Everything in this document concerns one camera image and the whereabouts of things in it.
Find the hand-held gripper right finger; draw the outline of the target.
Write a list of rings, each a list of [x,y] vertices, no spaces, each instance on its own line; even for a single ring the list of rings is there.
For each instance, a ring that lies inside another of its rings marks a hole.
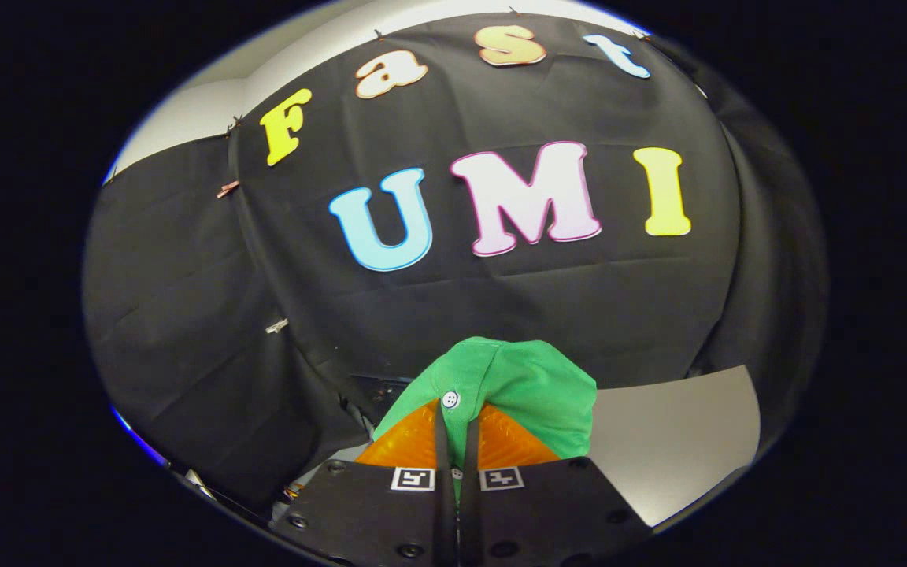
[[[468,425],[463,566],[601,566],[652,536],[593,460],[554,452],[490,403]]]

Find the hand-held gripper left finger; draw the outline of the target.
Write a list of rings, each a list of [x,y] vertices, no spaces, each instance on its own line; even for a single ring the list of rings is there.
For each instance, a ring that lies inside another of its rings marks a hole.
[[[439,401],[388,428],[424,467],[328,460],[274,521],[273,534],[328,565],[457,566],[457,503]]]

